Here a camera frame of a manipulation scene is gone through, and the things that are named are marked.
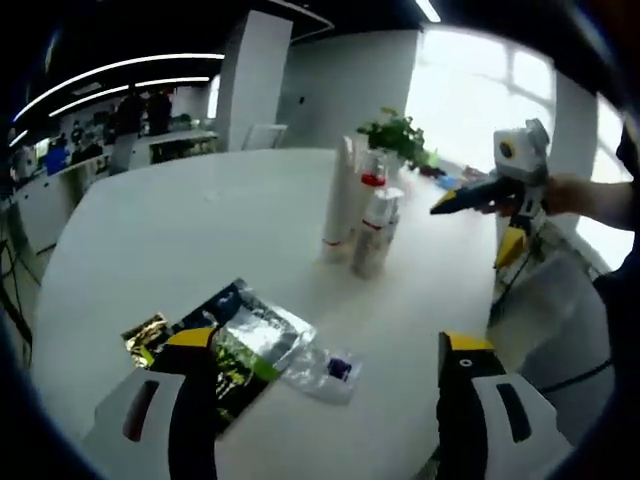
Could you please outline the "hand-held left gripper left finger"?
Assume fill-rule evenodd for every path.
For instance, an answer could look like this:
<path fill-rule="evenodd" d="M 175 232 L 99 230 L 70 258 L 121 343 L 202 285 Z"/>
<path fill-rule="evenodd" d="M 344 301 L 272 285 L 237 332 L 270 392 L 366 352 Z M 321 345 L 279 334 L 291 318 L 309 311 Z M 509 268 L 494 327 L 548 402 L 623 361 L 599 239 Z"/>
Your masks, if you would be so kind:
<path fill-rule="evenodd" d="M 171 336 L 96 407 L 82 446 L 107 479 L 215 479 L 212 328 Z"/>

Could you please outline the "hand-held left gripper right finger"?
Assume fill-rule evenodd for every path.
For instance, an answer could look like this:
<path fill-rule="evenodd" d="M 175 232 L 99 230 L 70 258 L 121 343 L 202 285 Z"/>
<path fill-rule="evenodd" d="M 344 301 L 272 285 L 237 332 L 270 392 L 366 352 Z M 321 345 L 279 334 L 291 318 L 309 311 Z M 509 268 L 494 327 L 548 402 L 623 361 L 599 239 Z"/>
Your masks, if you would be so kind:
<path fill-rule="evenodd" d="M 572 446 L 552 404 L 485 339 L 439 334 L 438 479 L 545 479 Z"/>

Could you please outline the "person's right hand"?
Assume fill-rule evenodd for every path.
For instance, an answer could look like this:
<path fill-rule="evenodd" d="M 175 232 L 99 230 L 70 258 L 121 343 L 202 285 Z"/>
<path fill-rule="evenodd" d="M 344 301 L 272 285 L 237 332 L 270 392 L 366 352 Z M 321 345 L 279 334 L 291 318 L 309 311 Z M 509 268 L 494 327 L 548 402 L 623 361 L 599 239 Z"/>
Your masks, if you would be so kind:
<path fill-rule="evenodd" d="M 551 216 L 580 215 L 583 210 L 584 190 L 588 183 L 571 175 L 549 176 L 544 190 L 545 211 Z"/>

